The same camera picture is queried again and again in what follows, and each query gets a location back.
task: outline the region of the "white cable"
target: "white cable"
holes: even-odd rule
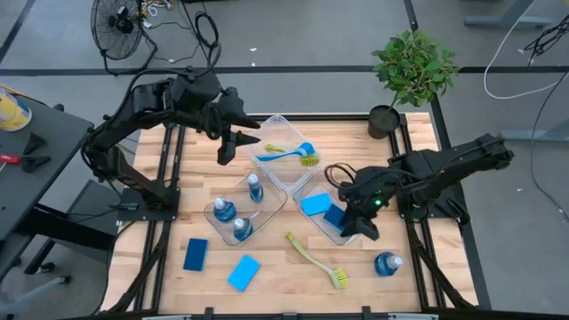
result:
[[[509,97],[496,96],[496,95],[491,94],[490,91],[488,91],[488,86],[486,85],[486,77],[488,76],[488,69],[492,66],[492,64],[494,63],[494,61],[495,61],[496,58],[498,57],[498,54],[499,54],[500,51],[501,51],[501,47],[506,43],[506,40],[508,39],[509,34],[512,33],[512,31],[516,28],[516,26],[517,26],[517,24],[519,23],[519,21],[522,19],[522,17],[525,16],[525,14],[530,10],[530,8],[532,8],[532,6],[533,6],[534,3],[535,3],[535,2],[533,2],[532,4],[530,4],[530,6],[527,7],[527,9],[525,9],[524,13],[522,13],[522,15],[520,15],[519,18],[517,18],[516,23],[514,23],[514,25],[513,25],[512,28],[508,31],[508,33],[506,34],[506,36],[504,36],[504,40],[501,41],[501,44],[500,44],[500,46],[498,47],[498,50],[496,51],[496,54],[494,54],[494,57],[493,57],[492,60],[490,61],[490,64],[488,65],[488,67],[486,67],[486,70],[484,71],[484,90],[486,91],[486,93],[488,93],[489,96],[491,96],[491,97],[494,98],[494,99],[497,99],[497,100],[509,100],[509,99],[515,99],[515,98],[523,97],[523,96],[526,96],[526,95],[528,95],[528,94],[533,94],[533,93],[537,93],[537,92],[542,92],[542,91],[544,91],[544,90],[548,90],[549,88],[555,86],[557,83],[560,83],[560,82],[564,81],[564,80],[567,78],[567,76],[569,76],[569,74],[567,74],[567,75],[565,75],[565,76],[563,77],[563,79],[561,79],[561,80],[559,80],[559,81],[557,81],[557,82],[555,82],[555,83],[553,83],[553,84],[550,84],[550,85],[548,85],[548,86],[546,86],[546,87],[543,87],[543,88],[540,88],[540,89],[536,89],[536,90],[531,90],[531,91],[529,91],[529,92],[523,92],[523,93],[515,94],[515,95],[509,96]]]
[[[157,3],[148,4],[147,5],[148,14],[153,16],[153,17],[156,17],[158,15],[157,7],[164,7],[164,6],[166,6],[166,5],[165,4],[157,4]]]

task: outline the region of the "black plant pot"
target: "black plant pot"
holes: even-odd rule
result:
[[[374,139],[383,139],[392,133],[401,123],[399,113],[389,106],[377,106],[370,111],[367,119],[367,132]]]

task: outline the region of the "potted plant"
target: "potted plant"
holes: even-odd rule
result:
[[[393,109],[397,102],[420,107],[432,101],[438,91],[443,95],[447,86],[452,88],[451,77],[459,71],[451,61],[454,52],[441,48],[419,30],[392,37],[385,50],[372,55],[381,60],[373,71],[385,83],[383,88],[396,93],[389,106],[380,105],[370,112],[368,132],[375,139],[386,137],[399,126],[399,113]]]

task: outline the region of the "yellow-green dish brush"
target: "yellow-green dish brush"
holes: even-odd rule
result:
[[[288,152],[288,150],[286,150],[284,148],[277,147],[277,146],[273,146],[270,143],[267,143],[265,145],[265,151],[267,151],[267,152],[280,152],[280,153]],[[301,156],[301,165],[304,167],[313,167],[319,163],[320,163],[320,157],[317,154],[310,155],[310,156]]]
[[[332,283],[334,285],[334,288],[336,288],[336,289],[348,288],[348,276],[346,276],[346,273],[344,272],[344,270],[342,270],[341,268],[337,268],[335,270],[332,270],[332,268],[326,266],[324,263],[321,263],[320,261],[312,258],[310,256],[310,254],[306,251],[306,249],[304,249],[302,244],[300,242],[298,242],[298,240],[296,240],[294,238],[293,234],[291,234],[290,232],[286,233],[286,237],[289,239],[291,244],[293,244],[293,247],[298,252],[300,252],[304,258],[306,258],[308,261],[314,263],[315,265],[319,266],[322,270],[326,271],[328,276],[330,276],[330,278],[332,279]]]

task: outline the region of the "black table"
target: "black table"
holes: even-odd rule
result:
[[[18,100],[32,110],[32,120],[17,132],[0,132],[0,153],[22,156],[33,132],[47,143],[30,156],[50,156],[51,161],[32,173],[14,164],[0,171],[0,281],[37,234],[105,250],[114,239],[113,235],[74,223],[67,214],[38,204],[81,148],[92,124],[31,99],[19,96]]]

